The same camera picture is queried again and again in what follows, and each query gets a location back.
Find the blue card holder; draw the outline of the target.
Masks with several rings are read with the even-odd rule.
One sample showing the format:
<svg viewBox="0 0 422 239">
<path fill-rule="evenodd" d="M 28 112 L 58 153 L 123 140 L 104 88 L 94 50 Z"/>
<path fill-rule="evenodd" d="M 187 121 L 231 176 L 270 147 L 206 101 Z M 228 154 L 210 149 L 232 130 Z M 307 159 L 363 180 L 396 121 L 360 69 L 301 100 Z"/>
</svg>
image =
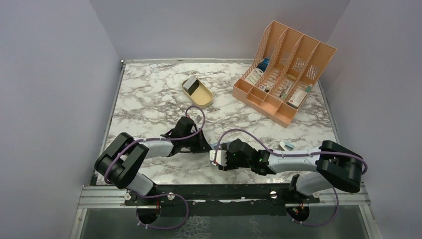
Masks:
<svg viewBox="0 0 422 239">
<path fill-rule="evenodd" d="M 216 149 L 227 151 L 228 147 L 231 143 L 232 143 L 232 141 L 221 142 L 218 147 L 217 147 L 217 143 L 213 143 L 213 144 L 210 145 L 210 147 L 211 147 L 210 152 L 215 151 Z"/>
</svg>

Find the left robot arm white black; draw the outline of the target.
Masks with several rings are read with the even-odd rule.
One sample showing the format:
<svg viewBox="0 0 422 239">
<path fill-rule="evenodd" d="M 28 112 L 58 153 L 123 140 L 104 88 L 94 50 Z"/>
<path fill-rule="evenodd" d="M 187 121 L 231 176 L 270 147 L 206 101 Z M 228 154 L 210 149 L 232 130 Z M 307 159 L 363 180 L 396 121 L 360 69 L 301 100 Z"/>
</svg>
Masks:
<svg viewBox="0 0 422 239">
<path fill-rule="evenodd" d="M 202 130 L 193 119 L 181 117 L 176 126 L 158 138 L 136 140 L 126 132 L 120 133 L 98 157 L 94 169 L 105 181 L 119 189 L 137 193 L 144 204 L 156 200 L 156 184 L 139 173 L 145 159 L 171 157 L 182 153 L 208 153 L 211 146 L 207 143 Z"/>
</svg>

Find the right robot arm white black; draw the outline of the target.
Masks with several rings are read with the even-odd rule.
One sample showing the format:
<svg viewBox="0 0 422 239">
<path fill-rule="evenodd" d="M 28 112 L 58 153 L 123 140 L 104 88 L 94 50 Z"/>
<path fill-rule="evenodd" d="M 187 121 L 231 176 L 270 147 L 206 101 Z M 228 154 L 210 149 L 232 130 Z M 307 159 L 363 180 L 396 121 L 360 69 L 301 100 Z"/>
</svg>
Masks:
<svg viewBox="0 0 422 239">
<path fill-rule="evenodd" d="M 257 150 L 236 139 L 209 152 L 211 165 L 220 170 L 249 168 L 258 175 L 275 175 L 301 171 L 287 189 L 295 203 L 317 191 L 336 188 L 344 192 L 360 191 L 361 177 L 366 171 L 362 157 L 351 150 L 325 140 L 320 147 L 302 151 Z"/>
</svg>

